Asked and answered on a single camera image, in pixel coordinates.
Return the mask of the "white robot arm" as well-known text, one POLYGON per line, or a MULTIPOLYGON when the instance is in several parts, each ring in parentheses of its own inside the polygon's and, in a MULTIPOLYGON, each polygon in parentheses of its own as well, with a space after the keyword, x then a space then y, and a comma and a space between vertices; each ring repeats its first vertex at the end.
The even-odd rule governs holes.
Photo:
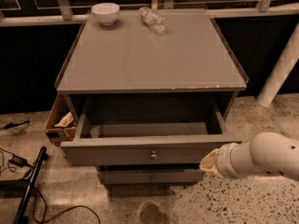
MULTIPOLYGON (((299 24, 258 95, 261 106, 271 105, 298 59, 299 24)), ((201 160, 199 168, 229 179, 256 175, 282 176, 298 181, 299 143, 283 134, 259 133, 247 143, 230 143, 215 148, 201 160)))

